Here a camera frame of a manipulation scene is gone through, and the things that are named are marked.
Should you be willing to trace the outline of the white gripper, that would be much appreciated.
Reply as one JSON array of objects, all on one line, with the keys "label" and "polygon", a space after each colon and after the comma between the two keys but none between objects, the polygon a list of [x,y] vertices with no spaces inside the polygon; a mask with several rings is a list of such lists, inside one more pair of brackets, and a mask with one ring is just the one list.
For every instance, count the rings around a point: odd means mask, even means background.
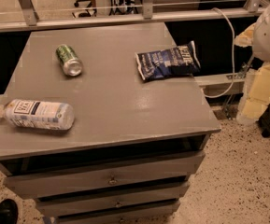
[{"label": "white gripper", "polygon": [[240,124],[250,125],[270,105],[270,4],[255,24],[235,37],[234,44],[242,48],[253,44],[253,55],[263,62],[269,62],[258,70],[250,69],[245,78],[236,120]]}]

